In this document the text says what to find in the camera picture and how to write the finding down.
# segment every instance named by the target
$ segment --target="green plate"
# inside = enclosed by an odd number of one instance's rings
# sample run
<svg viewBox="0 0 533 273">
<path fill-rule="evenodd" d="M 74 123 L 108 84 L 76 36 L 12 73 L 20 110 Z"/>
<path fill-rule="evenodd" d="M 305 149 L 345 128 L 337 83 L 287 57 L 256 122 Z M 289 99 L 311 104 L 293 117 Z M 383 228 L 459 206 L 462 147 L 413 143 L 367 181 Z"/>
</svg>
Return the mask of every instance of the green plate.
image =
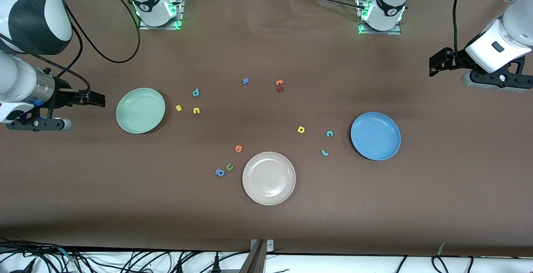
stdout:
<svg viewBox="0 0 533 273">
<path fill-rule="evenodd" d="M 117 106 L 117 122 L 128 133 L 154 129 L 165 115 L 165 100 L 158 91 L 139 88 L 126 94 Z"/>
</svg>

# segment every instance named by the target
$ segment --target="tabletop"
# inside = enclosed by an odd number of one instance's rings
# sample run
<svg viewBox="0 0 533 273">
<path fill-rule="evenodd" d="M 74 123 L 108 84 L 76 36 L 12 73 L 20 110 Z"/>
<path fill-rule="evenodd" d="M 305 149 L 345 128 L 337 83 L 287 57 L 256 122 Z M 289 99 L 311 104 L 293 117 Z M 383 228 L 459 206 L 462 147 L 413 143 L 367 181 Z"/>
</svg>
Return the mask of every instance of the tabletop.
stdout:
<svg viewBox="0 0 533 273">
<path fill-rule="evenodd" d="M 106 55 L 133 52 L 135 27 L 118 0 L 65 1 Z M 445 243 L 444 254 L 530 256 L 533 97 L 465 87 L 465 70 L 428 76 L 429 57 L 453 45 L 452 3 L 408 0 L 403 34 L 382 36 L 358 34 L 354 9 L 330 2 L 187 0 L 181 30 L 141 30 L 125 64 L 85 41 L 72 68 L 107 106 L 55 110 L 72 120 L 67 132 L 0 128 L 1 234 L 234 251 L 273 238 L 282 252 L 361 254 L 431 255 Z M 506 6 L 459 0 L 459 46 Z M 77 50 L 74 38 L 50 58 L 66 65 Z M 159 91 L 166 112 L 153 131 L 129 134 L 116 106 L 139 87 Z M 352 146 L 350 127 L 365 112 L 397 123 L 391 159 Z M 263 151 L 296 171 L 279 205 L 253 202 L 242 186 L 246 162 Z M 227 163 L 235 169 L 215 176 Z"/>
</svg>

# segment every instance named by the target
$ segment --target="white plate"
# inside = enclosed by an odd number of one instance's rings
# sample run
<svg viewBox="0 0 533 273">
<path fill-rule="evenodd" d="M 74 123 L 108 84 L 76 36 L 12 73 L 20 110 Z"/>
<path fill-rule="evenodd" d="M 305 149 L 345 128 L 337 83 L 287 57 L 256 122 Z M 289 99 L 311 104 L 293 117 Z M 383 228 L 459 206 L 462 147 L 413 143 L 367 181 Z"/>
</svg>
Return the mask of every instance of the white plate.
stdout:
<svg viewBox="0 0 533 273">
<path fill-rule="evenodd" d="M 285 156 L 261 152 L 252 157 L 242 172 L 242 185 L 248 196 L 262 205 L 276 205 L 294 190 L 296 173 Z"/>
</svg>

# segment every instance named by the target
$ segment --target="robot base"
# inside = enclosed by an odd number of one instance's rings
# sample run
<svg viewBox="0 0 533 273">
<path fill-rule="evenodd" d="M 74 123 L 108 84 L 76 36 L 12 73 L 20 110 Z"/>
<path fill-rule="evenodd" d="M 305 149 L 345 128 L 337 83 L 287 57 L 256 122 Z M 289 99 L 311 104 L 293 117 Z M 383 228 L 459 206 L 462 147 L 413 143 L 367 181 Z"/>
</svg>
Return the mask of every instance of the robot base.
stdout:
<svg viewBox="0 0 533 273">
<path fill-rule="evenodd" d="M 174 6 L 176 8 L 176 16 L 172 17 L 166 24 L 158 27 L 149 26 L 142 19 L 139 22 L 139 29 L 141 30 L 181 30 L 181 24 L 183 21 L 183 12 L 185 9 L 185 0 L 172 0 L 177 4 Z"/>
<path fill-rule="evenodd" d="M 400 28 L 400 22 L 396 23 L 396 25 L 390 29 L 390 30 L 375 30 L 371 28 L 368 23 L 363 21 L 361 17 L 363 16 L 363 13 L 367 12 L 368 10 L 368 4 L 370 0 L 355 0 L 356 5 L 364 6 L 366 9 L 357 9 L 357 20 L 359 22 L 359 33 L 360 34 L 376 34 L 376 35 L 401 35 L 401 28 Z"/>
</svg>

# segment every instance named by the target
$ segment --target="plate rim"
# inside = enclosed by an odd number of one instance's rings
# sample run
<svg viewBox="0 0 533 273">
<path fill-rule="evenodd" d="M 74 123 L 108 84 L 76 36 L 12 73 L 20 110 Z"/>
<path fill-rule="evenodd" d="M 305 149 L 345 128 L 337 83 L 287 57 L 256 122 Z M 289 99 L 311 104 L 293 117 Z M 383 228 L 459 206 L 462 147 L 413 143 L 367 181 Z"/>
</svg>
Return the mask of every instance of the plate rim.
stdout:
<svg viewBox="0 0 533 273">
<path fill-rule="evenodd" d="M 352 136 L 352 132 L 354 131 L 354 125 L 356 124 L 356 122 L 359 120 L 359 118 L 361 118 L 362 116 L 371 116 L 371 115 L 379 115 L 379 116 L 384 116 L 385 118 L 388 118 L 394 125 L 392 126 L 393 129 L 397 132 L 397 135 L 398 135 L 398 145 L 396 146 L 394 152 L 392 152 L 392 154 L 388 157 L 385 157 L 384 159 L 383 158 L 380 158 L 380 159 L 376 159 L 376 158 L 373 158 L 373 157 L 370 157 L 368 154 L 366 153 L 363 153 L 361 152 L 361 150 L 359 150 L 354 142 L 354 137 Z M 396 124 L 396 122 L 388 117 L 387 115 L 381 113 L 381 112 L 365 112 L 359 116 L 357 116 L 357 118 L 353 121 L 352 123 L 352 127 L 350 128 L 350 140 L 352 141 L 352 145 L 354 146 L 354 148 L 357 150 L 358 153 L 360 153 L 362 156 L 366 157 L 366 159 L 370 159 L 372 161 L 385 161 L 387 159 L 390 159 L 391 157 L 393 157 L 394 155 L 396 155 L 396 153 L 398 152 L 398 150 L 400 150 L 400 146 L 401 146 L 401 132 L 400 132 L 400 128 L 398 127 L 398 125 Z"/>
<path fill-rule="evenodd" d="M 245 172 L 246 172 L 246 168 L 247 167 L 251 167 L 250 163 L 251 161 L 256 158 L 256 157 L 259 157 L 263 154 L 274 154 L 275 156 L 279 156 L 279 157 L 282 157 L 283 159 L 285 159 L 289 165 L 291 166 L 291 168 L 289 169 L 292 169 L 292 173 L 291 176 L 293 176 L 293 182 L 292 182 L 292 186 L 291 186 L 291 191 L 289 191 L 287 193 L 287 196 L 285 198 L 283 198 L 281 201 L 277 202 L 277 203 L 265 203 L 264 201 L 257 201 L 256 199 L 254 199 L 253 197 L 251 197 L 250 193 L 248 193 L 248 190 L 247 190 L 247 186 L 245 186 Z M 272 205 L 277 205 L 277 204 L 280 204 L 282 202 L 284 202 L 285 200 L 287 200 L 289 197 L 291 197 L 293 191 L 294 191 L 294 188 L 296 187 L 296 170 L 294 168 L 294 165 L 293 163 L 291 163 L 291 160 L 289 160 L 286 156 L 282 155 L 281 153 L 279 152 L 274 152 L 274 151 L 264 151 L 264 152 L 259 152 L 258 154 L 254 155 L 253 157 L 251 157 L 247 162 L 246 162 L 246 165 L 244 166 L 244 168 L 242 169 L 242 187 L 244 188 L 244 191 L 246 193 L 246 195 L 252 200 L 254 201 L 255 203 L 259 203 L 261 205 L 266 205 L 266 206 L 272 206 Z"/>
<path fill-rule="evenodd" d="M 125 129 L 122 124 L 120 123 L 120 120 L 118 119 L 118 109 L 119 107 L 121 106 L 124 106 L 125 104 L 125 101 L 124 99 L 130 95 L 131 93 L 133 92 L 136 92 L 136 91 L 141 91 L 141 90 L 148 90 L 148 92 L 151 92 L 152 94 L 154 94 L 154 96 L 157 96 L 158 98 L 160 98 L 160 100 L 162 101 L 162 105 L 163 105 L 163 112 L 161 114 L 161 118 L 159 118 L 157 120 L 157 123 L 156 125 L 154 125 L 153 127 L 151 127 L 150 129 L 147 129 L 145 131 L 141 131 L 141 132 L 133 132 L 133 131 L 130 131 L 130 130 L 127 130 Z M 147 88 L 147 87 L 141 87 L 141 88 L 137 88 L 137 89 L 132 89 L 131 91 L 129 91 L 128 93 L 126 93 L 124 96 L 122 96 L 122 98 L 118 101 L 118 104 L 117 104 L 117 108 L 115 110 L 115 118 L 117 120 L 117 123 L 118 123 L 118 126 L 123 129 L 124 131 L 128 132 L 128 133 L 131 133 L 131 134 L 143 134 L 143 133 L 147 133 L 149 131 L 151 131 L 152 129 L 155 129 L 162 121 L 163 117 L 165 117 L 165 112 L 166 112 L 166 102 L 165 102 L 165 99 L 163 98 L 163 96 L 161 95 L 161 93 L 159 93 L 159 91 L 155 90 L 155 89 L 152 89 L 152 88 Z"/>
</svg>

